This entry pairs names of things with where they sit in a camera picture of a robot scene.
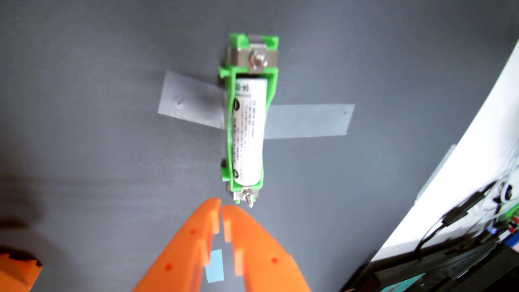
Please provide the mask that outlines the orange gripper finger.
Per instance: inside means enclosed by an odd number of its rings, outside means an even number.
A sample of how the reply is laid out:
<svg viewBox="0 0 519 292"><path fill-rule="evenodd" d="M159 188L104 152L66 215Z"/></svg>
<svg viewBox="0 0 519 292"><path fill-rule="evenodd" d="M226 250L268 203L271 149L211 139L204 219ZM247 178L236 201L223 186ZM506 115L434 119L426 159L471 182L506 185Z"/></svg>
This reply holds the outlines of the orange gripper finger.
<svg viewBox="0 0 519 292"><path fill-rule="evenodd" d="M225 242L245 291L310 291L297 263L245 210L222 208Z"/></svg>
<svg viewBox="0 0 519 292"><path fill-rule="evenodd" d="M199 291L219 233L221 199L206 199L183 223L133 291Z"/></svg>

